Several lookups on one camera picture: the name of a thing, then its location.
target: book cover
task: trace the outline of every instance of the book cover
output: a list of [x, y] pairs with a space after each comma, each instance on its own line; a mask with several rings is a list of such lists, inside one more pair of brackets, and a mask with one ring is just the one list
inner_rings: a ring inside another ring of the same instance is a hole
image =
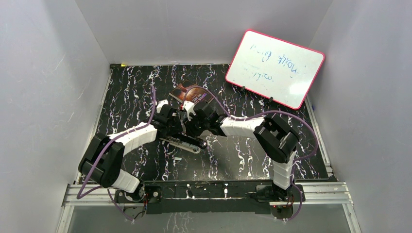
[[[196, 84], [190, 82], [189, 80], [184, 80], [179, 83], [177, 87], [169, 93], [170, 96], [175, 98], [179, 102], [183, 102], [183, 97], [185, 96], [187, 89], [191, 86], [196, 86]], [[213, 97], [207, 93], [205, 90], [200, 88], [191, 89], [186, 95], [186, 100], [197, 104], [201, 101], [211, 102]]]

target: floor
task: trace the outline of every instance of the floor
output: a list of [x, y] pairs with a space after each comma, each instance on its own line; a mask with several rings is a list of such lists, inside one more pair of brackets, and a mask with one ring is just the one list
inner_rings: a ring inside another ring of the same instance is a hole
[[[156, 88], [156, 99], [169, 99], [169, 92], [187, 79], [206, 87], [236, 116], [252, 116], [267, 110], [293, 113], [311, 125], [306, 105], [293, 110], [225, 81], [229, 65], [185, 66], [112, 66], [111, 80], [100, 115], [97, 132], [112, 134], [124, 131], [144, 120], [151, 110], [150, 85]], [[313, 136], [296, 120], [282, 116], [299, 135], [301, 141], [297, 156], [311, 152]], [[143, 180], [212, 181], [212, 180], [262, 180], [271, 179], [273, 165], [259, 143], [237, 136], [206, 137], [210, 145], [199, 154], [193, 154], [162, 142], [152, 142], [125, 156], [123, 167]], [[298, 179], [327, 179], [328, 174], [320, 150], [315, 157], [298, 163]]]

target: black marble table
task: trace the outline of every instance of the black marble table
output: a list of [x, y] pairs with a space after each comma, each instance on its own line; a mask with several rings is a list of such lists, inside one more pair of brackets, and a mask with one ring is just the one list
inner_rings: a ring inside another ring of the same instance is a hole
[[[299, 110], [293, 110], [276, 102], [268, 103], [267, 99], [249, 91], [241, 92], [240, 88], [225, 81], [228, 68], [229, 65], [112, 65], [111, 80], [97, 132], [118, 133], [147, 118], [152, 108], [152, 84], [156, 88], [158, 101], [169, 99], [173, 106], [177, 106], [179, 103], [169, 96], [169, 92], [183, 79], [206, 87], [233, 115], [249, 117], [262, 111], [282, 110], [299, 116], [311, 125], [305, 104]], [[282, 118], [302, 138], [297, 156], [309, 154], [314, 145], [313, 136], [295, 119], [288, 116]], [[145, 144], [124, 157], [123, 167], [146, 181], [259, 180], [273, 177], [272, 161], [256, 140], [214, 135], [208, 135], [204, 139], [209, 146], [199, 154], [169, 146], [165, 142]], [[327, 179], [320, 151], [315, 157], [299, 162], [295, 175], [298, 179]]]

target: robotic arm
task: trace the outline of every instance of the robotic arm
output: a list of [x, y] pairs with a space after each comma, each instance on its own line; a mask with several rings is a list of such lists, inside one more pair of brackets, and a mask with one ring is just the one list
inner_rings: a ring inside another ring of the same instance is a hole
[[[183, 124], [178, 112], [185, 113]], [[80, 164], [79, 172], [87, 175], [99, 153], [113, 138], [117, 138], [101, 157], [91, 174], [91, 179], [104, 188], [113, 187], [129, 193], [134, 200], [141, 200], [145, 195], [144, 182], [121, 169], [123, 156], [156, 140], [169, 142], [171, 145], [199, 153], [207, 143], [198, 138], [205, 130], [214, 135], [239, 135], [256, 138], [267, 155], [274, 162], [273, 194], [285, 200], [292, 187], [292, 166], [296, 154], [299, 135], [278, 115], [245, 120], [217, 112], [206, 102], [193, 104], [186, 101], [182, 109], [172, 108], [167, 100], [160, 101], [151, 123], [140, 130], [136, 127], [145, 122], [112, 135], [96, 134], [87, 148]]]

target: whiteboard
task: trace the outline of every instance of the whiteboard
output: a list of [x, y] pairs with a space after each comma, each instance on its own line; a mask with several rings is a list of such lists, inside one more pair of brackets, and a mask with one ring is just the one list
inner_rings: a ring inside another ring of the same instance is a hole
[[248, 30], [226, 80], [298, 109], [324, 59], [321, 52]]

